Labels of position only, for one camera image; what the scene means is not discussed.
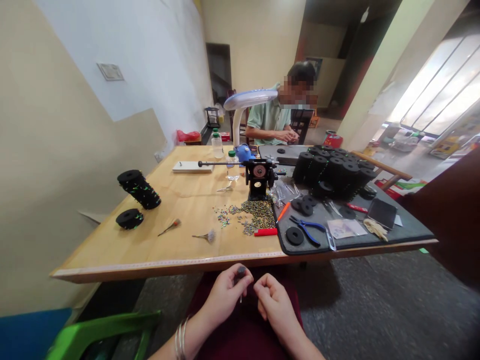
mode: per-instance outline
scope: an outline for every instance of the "paper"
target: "paper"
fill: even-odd
[[[400,215],[395,215],[395,225],[398,225],[398,226],[403,226],[402,224],[402,219],[400,218]]]
[[[356,220],[337,219],[327,221],[328,229],[335,239],[366,235],[365,229]]]

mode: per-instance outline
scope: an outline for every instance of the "wooden chair armrest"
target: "wooden chair armrest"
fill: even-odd
[[[382,186],[380,186],[380,189],[382,189],[383,191],[390,188],[398,180],[407,180],[408,181],[412,178],[411,175],[408,175],[407,173],[398,171],[397,169],[394,169],[393,167],[390,167],[388,165],[385,165],[384,163],[381,163],[380,161],[372,159],[370,156],[367,156],[364,153],[361,153],[361,152],[358,152],[358,151],[351,151],[351,153],[353,155],[359,157],[360,159],[368,161],[369,163],[372,163],[373,165],[375,165],[378,168],[378,170],[376,171],[377,174],[380,174],[382,171],[386,171],[387,173],[390,173],[390,174],[393,175]]]

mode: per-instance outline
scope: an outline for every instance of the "doorway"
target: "doorway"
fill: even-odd
[[[228,90],[232,89],[230,45],[207,42],[206,56],[210,71],[213,103],[219,103],[223,106],[228,97]]]

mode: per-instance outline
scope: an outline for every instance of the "light switch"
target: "light switch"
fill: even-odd
[[[100,62],[97,62],[96,64],[98,65],[98,68],[100,69],[101,73],[103,74],[103,77],[105,78],[105,80],[107,80],[107,81],[125,80],[118,65],[105,64],[105,63],[100,63]]]

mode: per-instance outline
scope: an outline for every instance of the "green chair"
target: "green chair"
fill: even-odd
[[[51,346],[46,360],[78,360],[87,347],[116,335],[142,331],[135,360],[143,360],[160,311],[150,314],[126,313],[75,323],[63,328]]]

